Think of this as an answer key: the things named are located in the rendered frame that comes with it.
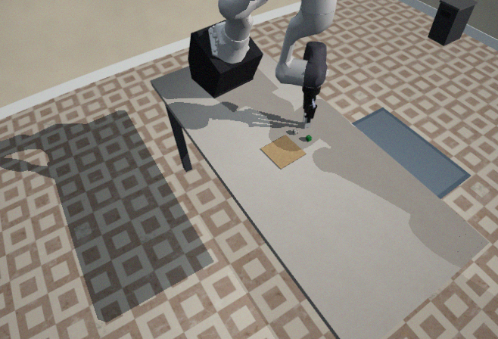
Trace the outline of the tan square mat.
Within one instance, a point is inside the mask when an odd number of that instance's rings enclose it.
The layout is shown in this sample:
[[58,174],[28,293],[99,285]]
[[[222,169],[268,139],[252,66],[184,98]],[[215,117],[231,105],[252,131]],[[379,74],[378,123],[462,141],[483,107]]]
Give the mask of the tan square mat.
[[280,168],[299,159],[306,153],[298,147],[287,135],[273,141],[261,150]]

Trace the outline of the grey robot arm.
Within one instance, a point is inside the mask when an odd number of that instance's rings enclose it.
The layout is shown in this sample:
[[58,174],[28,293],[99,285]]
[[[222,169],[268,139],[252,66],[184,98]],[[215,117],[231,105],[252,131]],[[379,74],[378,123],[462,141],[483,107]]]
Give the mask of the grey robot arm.
[[[267,1],[219,0],[219,12],[226,21],[217,23],[216,27],[212,26],[208,30],[212,55],[230,64],[241,62],[250,49],[248,43],[253,25],[251,12]],[[326,70],[326,44],[308,42],[303,55],[305,60],[292,57],[292,53],[298,39],[320,34],[330,27],[336,4],[337,0],[301,0],[298,14],[288,24],[275,69],[275,77],[280,83],[311,89],[324,83],[329,72]]]

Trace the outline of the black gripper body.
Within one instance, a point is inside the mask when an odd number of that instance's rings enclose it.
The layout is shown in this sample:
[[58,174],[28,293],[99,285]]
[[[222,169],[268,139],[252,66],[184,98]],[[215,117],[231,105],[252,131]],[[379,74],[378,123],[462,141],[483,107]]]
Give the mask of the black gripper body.
[[316,88],[316,89],[311,89],[311,88],[303,86],[303,88],[302,88],[303,93],[305,95],[307,95],[307,97],[309,97],[308,104],[312,104],[313,98],[314,98],[314,101],[316,101],[316,96],[320,93],[320,89],[321,89],[321,86]]

